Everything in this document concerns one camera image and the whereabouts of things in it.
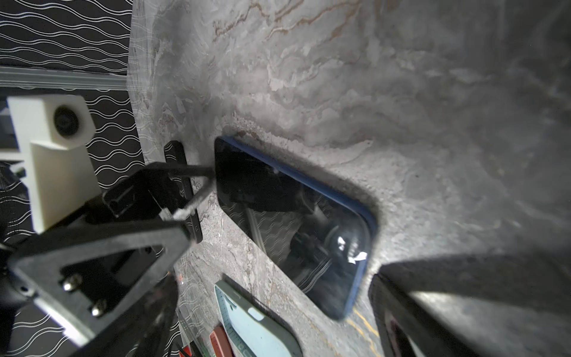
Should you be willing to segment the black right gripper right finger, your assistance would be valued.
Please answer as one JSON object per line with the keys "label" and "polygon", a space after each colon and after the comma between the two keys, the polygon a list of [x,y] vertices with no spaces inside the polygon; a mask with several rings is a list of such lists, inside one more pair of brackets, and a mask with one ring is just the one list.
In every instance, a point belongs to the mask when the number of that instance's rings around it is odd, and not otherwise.
{"label": "black right gripper right finger", "polygon": [[385,276],[373,276],[368,295],[386,356],[477,355]]}

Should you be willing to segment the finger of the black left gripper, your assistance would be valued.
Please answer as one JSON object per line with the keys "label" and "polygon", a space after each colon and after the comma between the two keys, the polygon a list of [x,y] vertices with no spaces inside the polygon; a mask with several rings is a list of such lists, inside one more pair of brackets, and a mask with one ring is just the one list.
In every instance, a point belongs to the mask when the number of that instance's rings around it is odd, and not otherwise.
{"label": "finger of the black left gripper", "polygon": [[191,242],[177,221],[53,228],[12,251],[7,274],[19,300],[49,314],[82,348],[172,275]]}
{"label": "finger of the black left gripper", "polygon": [[193,193],[192,178],[214,178],[210,167],[153,162],[103,193],[102,200],[117,221],[154,220],[164,209],[185,208]]}

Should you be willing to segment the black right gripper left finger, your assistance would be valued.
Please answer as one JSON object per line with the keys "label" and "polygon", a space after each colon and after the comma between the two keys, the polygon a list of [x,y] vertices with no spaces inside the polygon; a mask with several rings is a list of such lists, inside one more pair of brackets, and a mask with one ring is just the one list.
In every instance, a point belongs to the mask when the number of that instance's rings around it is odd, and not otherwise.
{"label": "black right gripper left finger", "polygon": [[178,284],[168,275],[117,321],[73,356],[162,356],[178,303]]}

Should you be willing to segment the light blue phone case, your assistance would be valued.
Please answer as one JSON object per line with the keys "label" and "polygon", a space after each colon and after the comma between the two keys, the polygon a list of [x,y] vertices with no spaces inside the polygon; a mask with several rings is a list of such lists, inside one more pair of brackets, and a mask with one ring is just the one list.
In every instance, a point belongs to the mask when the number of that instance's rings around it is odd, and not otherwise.
{"label": "light blue phone case", "polygon": [[243,356],[302,356],[297,339],[275,320],[260,312],[231,285],[214,285],[222,325]]}

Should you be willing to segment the black smartphone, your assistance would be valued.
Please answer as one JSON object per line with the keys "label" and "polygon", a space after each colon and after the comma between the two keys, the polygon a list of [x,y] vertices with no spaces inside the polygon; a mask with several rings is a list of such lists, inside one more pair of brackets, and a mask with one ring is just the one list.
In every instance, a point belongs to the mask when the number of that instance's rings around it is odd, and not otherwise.
{"label": "black smartphone", "polygon": [[214,150],[221,209],[325,316],[346,318],[378,230],[371,211],[235,138]]}

